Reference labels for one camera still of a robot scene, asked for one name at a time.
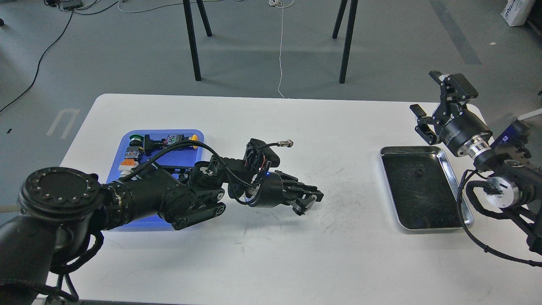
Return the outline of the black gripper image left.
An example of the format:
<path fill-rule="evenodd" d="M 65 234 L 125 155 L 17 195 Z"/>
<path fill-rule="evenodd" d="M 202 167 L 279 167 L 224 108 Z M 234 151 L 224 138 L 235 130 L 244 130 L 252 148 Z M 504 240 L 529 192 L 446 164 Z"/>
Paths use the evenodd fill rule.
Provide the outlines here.
<path fill-rule="evenodd" d="M 268 172 L 254 196 L 245 197 L 245 203 L 250 207 L 262 208 L 292 206 L 292 210 L 298 215 L 299 208 L 303 208 L 306 214 L 306 211 L 313 207 L 313 203 L 322 201 L 323 196 L 316 186 L 299 182 L 295 176 L 284 172 Z"/>

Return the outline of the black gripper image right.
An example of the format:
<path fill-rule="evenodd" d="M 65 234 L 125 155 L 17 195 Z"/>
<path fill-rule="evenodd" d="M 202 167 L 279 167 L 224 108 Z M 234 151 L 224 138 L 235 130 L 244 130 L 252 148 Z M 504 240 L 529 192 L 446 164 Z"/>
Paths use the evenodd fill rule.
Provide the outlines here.
<path fill-rule="evenodd" d="M 461 73 L 430 71 L 429 75 L 440 86 L 440 105 L 431 116 L 419 104 L 409 106 L 418 118 L 416 133 L 429 145 L 444 143 L 456 157 L 477 158 L 490 150 L 492 131 L 467 108 L 467 103 L 478 97 L 478 91 Z"/>

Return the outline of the black robot arm image left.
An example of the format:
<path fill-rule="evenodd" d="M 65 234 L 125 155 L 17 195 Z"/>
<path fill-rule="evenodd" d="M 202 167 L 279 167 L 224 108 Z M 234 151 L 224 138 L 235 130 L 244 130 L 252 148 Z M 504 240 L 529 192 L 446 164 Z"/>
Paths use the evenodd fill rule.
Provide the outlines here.
<path fill-rule="evenodd" d="M 181 230 L 223 214 L 227 194 L 242 205 L 285 205 L 304 215 L 323 193 L 270 171 L 279 166 L 272 147 L 292 145 L 251 139 L 244 157 L 233 159 L 184 139 L 107 184 L 66 167 L 33 172 L 21 186 L 19 214 L 1 226 L 2 305 L 31 305 L 39 294 L 78 301 L 69 275 L 97 254 L 103 231 L 154 214 Z"/>

